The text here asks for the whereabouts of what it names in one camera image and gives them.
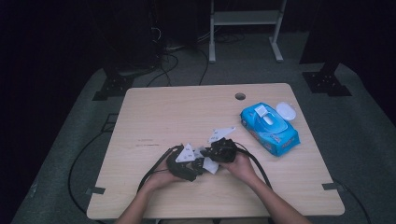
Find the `black device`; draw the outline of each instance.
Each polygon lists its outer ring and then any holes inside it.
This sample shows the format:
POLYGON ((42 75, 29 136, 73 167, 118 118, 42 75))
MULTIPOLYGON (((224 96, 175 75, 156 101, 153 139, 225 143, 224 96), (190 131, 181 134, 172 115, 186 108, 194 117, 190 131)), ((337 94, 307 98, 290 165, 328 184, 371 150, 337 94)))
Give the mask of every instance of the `black device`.
MULTIPOLYGON (((166 164, 172 175, 194 181, 196 176, 204 173, 205 158, 199 158, 195 161, 176 162, 176 158, 180 155, 184 147, 181 145, 175 148, 177 150, 174 150, 166 160, 166 164)), ((206 147, 205 150, 202 150, 201 154, 204 157, 210 158, 212 161, 233 162, 236 156, 236 149, 237 146, 233 140, 221 138, 219 141, 212 143, 211 147, 206 147)))
MULTIPOLYGON (((169 172, 171 172, 172 175, 189 180, 191 182, 196 179, 196 176, 202 175, 205 171, 205 158, 199 158, 195 161, 176 162, 177 157, 180 155, 183 149, 183 145, 169 148, 142 178, 137 191, 142 188, 149 176, 155 173, 155 169, 166 157, 166 164, 168 166, 169 172)), ((219 141, 213 142, 210 147, 206 147, 205 150, 201 150, 200 152, 204 157, 208 157, 212 161, 217 162, 233 162, 236 157, 236 152, 241 152, 245 155, 248 155, 259 168, 268 187, 272 188, 266 173, 262 169, 262 166, 257 161, 257 159, 247 150, 237 147, 232 139, 221 138, 219 141)))

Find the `tissue box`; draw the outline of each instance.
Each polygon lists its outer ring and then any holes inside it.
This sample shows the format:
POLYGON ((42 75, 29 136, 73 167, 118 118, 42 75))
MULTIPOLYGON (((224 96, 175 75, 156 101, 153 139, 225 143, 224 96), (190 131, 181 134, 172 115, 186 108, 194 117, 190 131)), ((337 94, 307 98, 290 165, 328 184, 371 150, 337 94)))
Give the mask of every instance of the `tissue box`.
POLYGON ((267 104, 258 103, 245 108, 241 122, 275 156, 279 157, 300 144, 298 132, 267 104))

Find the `white paper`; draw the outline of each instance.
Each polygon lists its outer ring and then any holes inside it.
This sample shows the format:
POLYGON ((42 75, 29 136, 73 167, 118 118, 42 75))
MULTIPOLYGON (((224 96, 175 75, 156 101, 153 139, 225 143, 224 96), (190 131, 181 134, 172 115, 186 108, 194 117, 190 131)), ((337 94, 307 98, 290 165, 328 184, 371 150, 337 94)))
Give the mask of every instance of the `white paper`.
POLYGON ((206 150, 205 147, 198 147, 194 150, 194 156, 195 159, 200 159, 203 158, 204 156, 202 155, 201 151, 206 150))
POLYGON ((212 175, 213 175, 219 169, 219 164, 215 161, 212 161, 210 158, 205 157, 203 167, 204 167, 204 169, 206 169, 208 172, 212 173, 212 175))
POLYGON ((176 162, 195 161, 194 151, 190 144, 187 144, 176 158, 176 162))
POLYGON ((208 143, 213 143, 219 141, 221 138, 225 137, 229 133, 232 133, 235 130, 235 127, 231 128, 223 128, 223 129, 215 129, 213 130, 212 136, 210 136, 208 143))
POLYGON ((260 118, 264 117, 266 114, 268 114, 268 110, 265 108, 264 105, 259 105, 256 108, 254 108, 256 113, 260 116, 260 118))

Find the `wooden table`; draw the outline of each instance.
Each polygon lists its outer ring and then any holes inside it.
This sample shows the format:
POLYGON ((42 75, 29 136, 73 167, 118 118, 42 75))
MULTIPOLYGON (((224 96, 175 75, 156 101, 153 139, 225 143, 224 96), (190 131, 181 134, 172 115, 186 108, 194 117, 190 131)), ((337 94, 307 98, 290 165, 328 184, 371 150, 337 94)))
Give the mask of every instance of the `wooden table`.
MULTIPOLYGON (((303 112, 288 84, 248 84, 130 89, 111 137, 88 217, 117 218, 135 196, 143 175, 170 147, 208 147, 213 129, 236 127, 227 138, 244 145, 262 164, 274 191, 306 216, 342 215, 344 205, 332 183, 303 112), (245 100, 235 99, 244 93, 245 100), (240 112, 258 102, 294 105, 291 122, 301 144, 278 158, 264 149, 240 123, 240 112)), ((268 217, 251 189, 227 170, 205 173, 193 182, 158 190, 146 218, 268 217)))

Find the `gray carpet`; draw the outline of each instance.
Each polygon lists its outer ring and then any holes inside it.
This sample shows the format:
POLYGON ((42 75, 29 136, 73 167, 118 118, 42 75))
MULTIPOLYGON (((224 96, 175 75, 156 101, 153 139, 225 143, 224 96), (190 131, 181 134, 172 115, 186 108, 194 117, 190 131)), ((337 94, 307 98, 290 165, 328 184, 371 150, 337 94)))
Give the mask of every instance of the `gray carpet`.
MULTIPOLYGON (((318 71, 322 64, 299 64, 306 33, 280 34, 278 44, 285 59, 277 63, 268 43, 268 34, 246 35, 234 44, 217 44, 217 62, 208 66, 202 85, 243 83, 289 83, 330 174, 348 185, 361 200, 373 223, 396 220, 396 129, 359 77, 340 65, 336 76, 352 96, 329 97, 311 93, 302 72, 318 71)), ((199 46, 207 54, 208 45, 199 46)), ((173 86, 198 85, 205 71, 202 52, 184 49, 173 53, 177 67, 170 71, 173 86)), ((163 58, 163 68, 175 63, 163 58)), ((133 86, 146 85, 162 71, 138 77, 133 86)), ((122 97, 92 101, 106 79, 98 70, 86 84, 36 178, 13 223, 94 223, 78 210, 67 188, 70 168, 78 153, 101 131, 109 113, 118 113, 122 97)), ((166 86, 165 76, 151 86, 166 86)), ((86 210, 111 133, 103 133, 85 148, 71 175, 71 190, 86 210)), ((349 192, 340 192, 346 212, 340 217, 310 217, 314 223, 366 223, 358 203, 349 192)))

